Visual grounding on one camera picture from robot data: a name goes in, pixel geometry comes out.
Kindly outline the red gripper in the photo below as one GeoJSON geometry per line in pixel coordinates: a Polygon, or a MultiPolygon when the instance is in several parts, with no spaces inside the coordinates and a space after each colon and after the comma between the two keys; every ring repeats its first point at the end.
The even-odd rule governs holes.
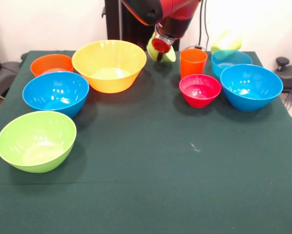
{"type": "Polygon", "coordinates": [[[154,38],[152,39],[152,46],[159,52],[156,61],[161,62],[163,54],[170,51],[173,41],[167,38],[154,38]]]}

